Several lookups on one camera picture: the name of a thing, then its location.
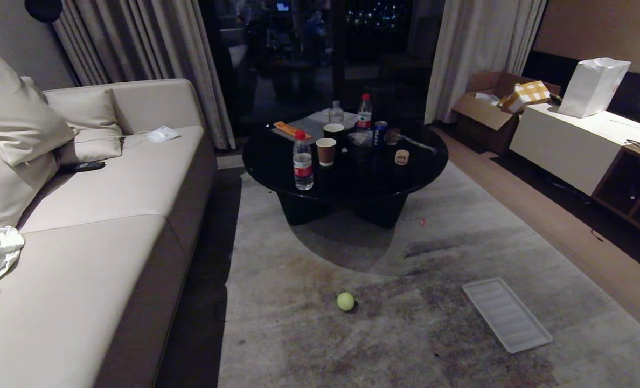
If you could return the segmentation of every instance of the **white shopping bag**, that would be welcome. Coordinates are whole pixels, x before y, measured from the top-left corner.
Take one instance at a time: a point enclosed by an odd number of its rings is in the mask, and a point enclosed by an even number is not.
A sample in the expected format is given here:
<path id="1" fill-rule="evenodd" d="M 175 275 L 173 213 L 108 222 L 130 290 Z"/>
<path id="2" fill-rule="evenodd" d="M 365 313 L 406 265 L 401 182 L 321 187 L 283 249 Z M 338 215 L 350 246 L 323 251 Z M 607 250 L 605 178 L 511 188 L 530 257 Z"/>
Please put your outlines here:
<path id="1" fill-rule="evenodd" d="M 564 93 L 559 113 L 581 119 L 607 109 L 630 64 L 611 58 L 579 62 Z"/>

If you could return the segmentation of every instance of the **tennis ball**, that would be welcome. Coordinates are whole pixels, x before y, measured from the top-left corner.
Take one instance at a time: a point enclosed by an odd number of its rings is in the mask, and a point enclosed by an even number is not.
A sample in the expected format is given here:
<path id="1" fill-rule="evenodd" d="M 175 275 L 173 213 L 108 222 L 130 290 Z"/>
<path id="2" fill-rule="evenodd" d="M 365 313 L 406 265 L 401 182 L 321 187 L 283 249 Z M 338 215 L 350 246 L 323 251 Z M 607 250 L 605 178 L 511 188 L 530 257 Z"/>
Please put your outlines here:
<path id="1" fill-rule="evenodd" d="M 348 292 L 342 292 L 337 297 L 337 306 L 343 311 L 349 311 L 354 308 L 354 297 Z"/>

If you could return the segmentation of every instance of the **white face mask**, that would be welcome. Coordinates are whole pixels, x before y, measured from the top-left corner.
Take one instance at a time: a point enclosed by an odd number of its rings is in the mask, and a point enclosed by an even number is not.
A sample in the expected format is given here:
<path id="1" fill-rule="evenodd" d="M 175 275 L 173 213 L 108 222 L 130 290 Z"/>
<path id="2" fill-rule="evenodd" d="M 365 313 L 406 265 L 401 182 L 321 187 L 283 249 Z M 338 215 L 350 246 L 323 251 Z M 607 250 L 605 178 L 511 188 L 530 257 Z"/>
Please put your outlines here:
<path id="1" fill-rule="evenodd" d="M 162 143 L 162 142 L 166 142 L 167 140 L 172 140 L 175 137 L 179 137 L 179 133 L 177 133 L 177 131 L 173 130 L 172 128 L 169 128 L 168 126 L 161 126 L 159 128 L 157 128 L 156 130 L 153 130 L 150 133 L 147 133 L 145 135 L 145 137 L 148 138 L 148 140 L 150 141 L 150 143 Z"/>

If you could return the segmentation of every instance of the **beige leather sofa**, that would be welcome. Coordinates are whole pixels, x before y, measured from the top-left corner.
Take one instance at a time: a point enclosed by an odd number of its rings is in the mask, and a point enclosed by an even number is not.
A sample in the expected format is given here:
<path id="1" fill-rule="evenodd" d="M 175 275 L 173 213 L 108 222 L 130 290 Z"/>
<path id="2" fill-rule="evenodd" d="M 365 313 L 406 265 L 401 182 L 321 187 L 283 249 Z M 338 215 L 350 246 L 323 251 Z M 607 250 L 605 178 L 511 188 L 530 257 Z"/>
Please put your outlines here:
<path id="1" fill-rule="evenodd" d="M 0 388 L 154 385 L 217 162 L 188 81 L 111 87 L 126 135 L 180 137 L 127 140 L 27 209 L 25 247 L 0 280 Z"/>

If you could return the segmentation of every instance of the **beige curtain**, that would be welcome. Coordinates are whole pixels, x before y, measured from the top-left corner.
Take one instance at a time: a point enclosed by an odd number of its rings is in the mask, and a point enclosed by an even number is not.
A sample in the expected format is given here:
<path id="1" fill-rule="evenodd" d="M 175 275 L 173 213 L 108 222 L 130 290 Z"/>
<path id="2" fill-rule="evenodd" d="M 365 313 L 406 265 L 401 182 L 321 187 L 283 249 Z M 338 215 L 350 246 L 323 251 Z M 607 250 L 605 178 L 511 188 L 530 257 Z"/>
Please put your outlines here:
<path id="1" fill-rule="evenodd" d="M 472 74 L 520 75 L 546 0 L 447 0 L 426 101 L 425 123 L 456 121 L 451 108 Z"/>
<path id="2" fill-rule="evenodd" d="M 215 147 L 235 147 L 198 0 L 64 0 L 54 29 L 83 85 L 188 79 Z"/>

